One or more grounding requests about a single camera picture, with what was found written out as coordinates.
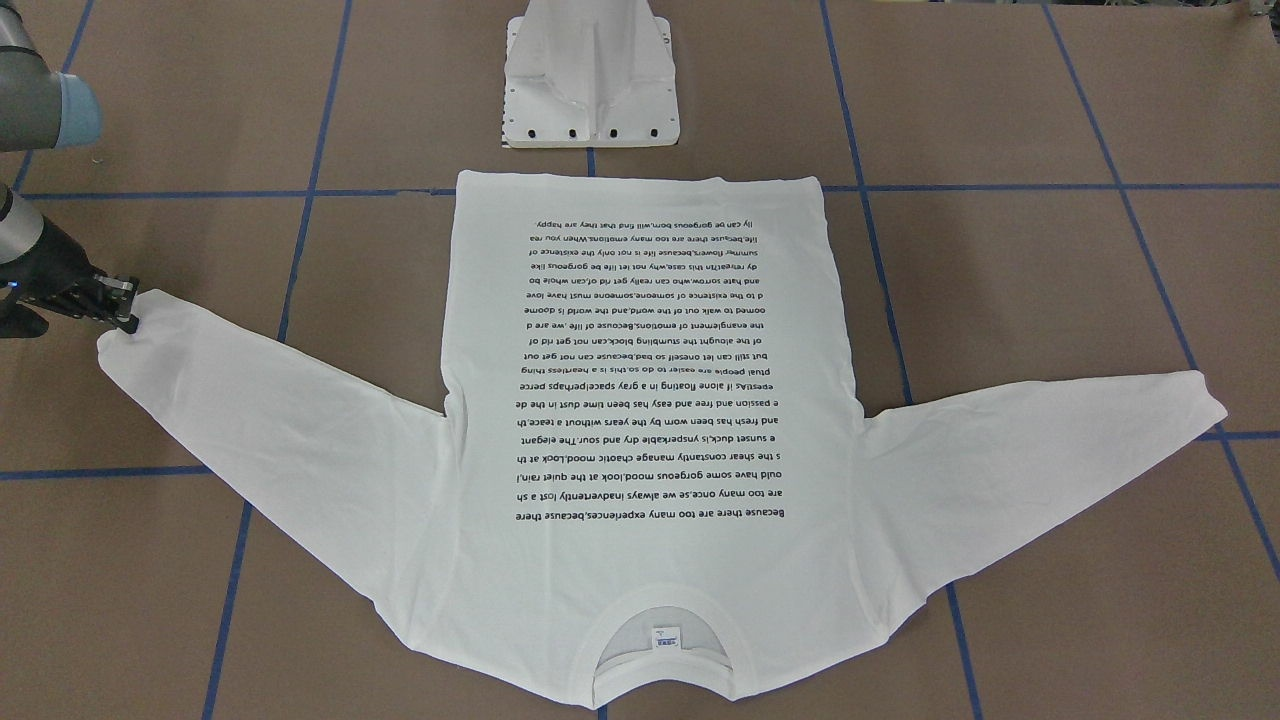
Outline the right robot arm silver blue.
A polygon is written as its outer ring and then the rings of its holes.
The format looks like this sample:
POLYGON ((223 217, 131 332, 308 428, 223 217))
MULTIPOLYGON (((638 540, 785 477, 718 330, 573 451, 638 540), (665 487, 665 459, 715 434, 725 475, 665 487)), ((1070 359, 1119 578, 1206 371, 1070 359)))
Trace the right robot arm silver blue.
MULTIPOLYGON (((102 114, 92 88, 78 76, 50 68, 14 1, 1 8, 1 150, 95 143, 102 114)), ((140 320, 132 305, 140 279, 93 265, 77 241, 9 184, 1 196, 3 338, 45 334, 49 322, 41 309, 136 333, 140 320)))

